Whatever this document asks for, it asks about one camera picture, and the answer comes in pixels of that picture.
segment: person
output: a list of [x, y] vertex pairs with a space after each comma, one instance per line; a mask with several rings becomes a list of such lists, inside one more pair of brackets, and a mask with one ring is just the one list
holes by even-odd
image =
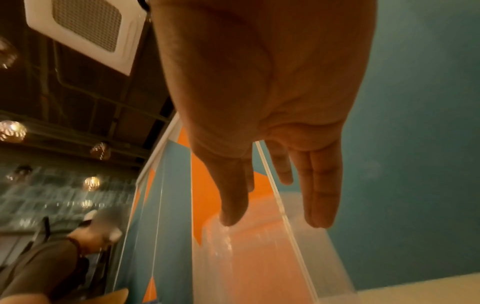
[[0, 272], [0, 304], [48, 304], [83, 282], [85, 256], [116, 243], [122, 236], [120, 210], [89, 212], [66, 238], [34, 246]]
[[193, 153], [237, 223], [254, 189], [252, 142], [284, 184], [298, 170], [304, 214], [333, 224], [341, 134], [363, 80], [376, 0], [150, 0], [170, 95]]

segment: plastic container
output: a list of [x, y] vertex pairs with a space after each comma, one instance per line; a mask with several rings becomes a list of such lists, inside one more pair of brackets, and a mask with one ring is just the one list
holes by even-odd
[[244, 218], [203, 227], [195, 304], [358, 304], [324, 229], [307, 225], [302, 196], [250, 202]]

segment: palm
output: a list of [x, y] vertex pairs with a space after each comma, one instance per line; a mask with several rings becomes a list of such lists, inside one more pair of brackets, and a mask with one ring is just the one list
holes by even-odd
[[341, 131], [367, 65], [375, 1], [348, 11], [342, 3], [260, 1], [268, 20], [245, 13], [257, 2], [158, 1], [152, 16], [167, 84], [192, 150], [219, 188], [223, 223], [244, 214], [252, 142], [265, 139], [283, 183], [292, 182], [289, 156], [297, 167], [308, 223], [330, 226], [340, 201]]

